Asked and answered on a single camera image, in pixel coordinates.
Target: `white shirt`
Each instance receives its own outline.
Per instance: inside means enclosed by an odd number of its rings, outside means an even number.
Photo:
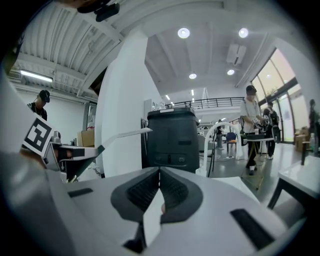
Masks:
[[[248,117],[250,119],[257,119],[257,116],[261,115],[258,103],[255,100],[249,101],[247,98],[244,98],[244,100],[245,102],[241,101],[240,104],[240,116]],[[243,131],[248,134],[254,133],[255,129],[252,123],[244,122]]]

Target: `large window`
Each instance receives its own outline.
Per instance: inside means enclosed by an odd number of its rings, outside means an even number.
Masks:
[[[284,83],[289,82],[296,76],[290,64],[278,49],[276,49],[271,56],[271,61],[273,62],[275,68],[278,70]]]
[[[253,79],[252,85],[256,89],[256,97],[258,98],[258,101],[263,100],[266,96],[258,77]]]
[[[284,85],[284,82],[282,81],[276,67],[270,60],[260,71],[258,77],[261,81],[266,96],[271,95]]]
[[[262,112],[266,102],[273,102],[280,117],[281,141],[288,143],[294,141],[294,132],[309,125],[307,104],[295,77],[285,56],[276,49],[251,82]]]

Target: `fluorescent light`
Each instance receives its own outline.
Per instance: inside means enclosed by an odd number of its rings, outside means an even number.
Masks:
[[[51,77],[44,76],[44,75],[41,75],[41,74],[37,74],[37,73],[30,72],[30,71],[25,71],[25,70],[20,70],[20,73],[21,73],[21,75],[24,75],[24,76],[37,78],[37,79],[44,80],[44,81],[47,81],[47,82],[50,82],[50,83],[53,82],[53,79]]]
[[[195,74],[195,73],[192,73],[192,74],[189,75],[190,79],[195,79],[196,77],[197,77],[197,74]]]
[[[239,37],[241,38],[246,38],[248,34],[249,34],[249,31],[245,27],[239,30]]]
[[[179,36],[180,38],[182,38],[182,39],[188,38],[188,37],[190,36],[190,31],[189,31],[189,29],[187,29],[187,28],[185,28],[185,27],[180,28],[180,29],[178,30],[178,36]]]
[[[230,70],[227,72],[227,74],[228,74],[229,76],[232,76],[234,73],[235,73],[235,71],[234,71],[233,69],[230,69]]]

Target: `bottle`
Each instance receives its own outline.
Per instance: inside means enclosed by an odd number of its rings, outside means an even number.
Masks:
[[[315,134],[311,133],[310,135],[310,150],[312,150],[312,152],[315,150]]]

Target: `black shirt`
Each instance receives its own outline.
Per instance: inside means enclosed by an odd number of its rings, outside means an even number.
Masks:
[[[218,131],[217,131],[216,134],[222,134],[222,131],[221,131],[220,129],[221,129],[221,126],[218,126],[218,127],[217,127],[217,130],[218,130]]]
[[[40,117],[42,117],[44,120],[47,121],[47,118],[48,118],[47,111],[44,108],[38,109],[36,107],[35,102],[29,103],[29,104],[27,104],[27,106],[32,110],[32,112],[38,114]]]

